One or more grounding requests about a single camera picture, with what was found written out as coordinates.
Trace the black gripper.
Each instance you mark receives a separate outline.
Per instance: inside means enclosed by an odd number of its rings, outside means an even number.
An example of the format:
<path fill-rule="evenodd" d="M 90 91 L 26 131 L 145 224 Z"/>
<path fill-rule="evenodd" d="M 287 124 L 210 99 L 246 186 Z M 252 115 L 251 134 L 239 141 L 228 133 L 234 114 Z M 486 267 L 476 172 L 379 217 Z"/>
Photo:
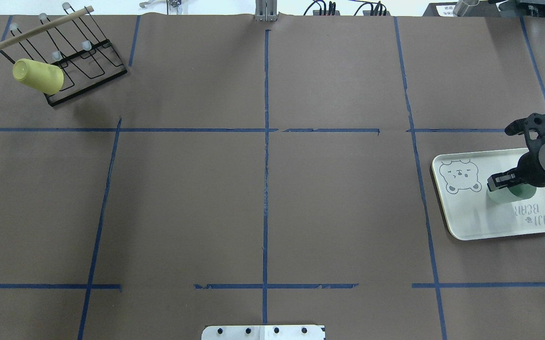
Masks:
<path fill-rule="evenodd" d="M 545 187 L 545 170 L 531 151 L 520 157 L 516 172 L 506 171 L 491 174 L 487 179 L 487 188 L 490 192 L 498 191 L 520 185 L 521 181 L 532 187 Z"/>

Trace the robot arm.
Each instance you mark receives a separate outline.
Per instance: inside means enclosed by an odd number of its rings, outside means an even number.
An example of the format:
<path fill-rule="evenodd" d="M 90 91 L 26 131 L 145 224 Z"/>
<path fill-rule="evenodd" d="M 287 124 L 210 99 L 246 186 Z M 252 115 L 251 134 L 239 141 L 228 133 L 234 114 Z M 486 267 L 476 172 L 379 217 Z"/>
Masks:
<path fill-rule="evenodd" d="M 545 187 L 545 143 L 535 145 L 524 153 L 517 166 L 506 172 L 495 173 L 488 177 L 487 188 L 497 191 L 502 188 L 528 184 L 532 187 Z"/>

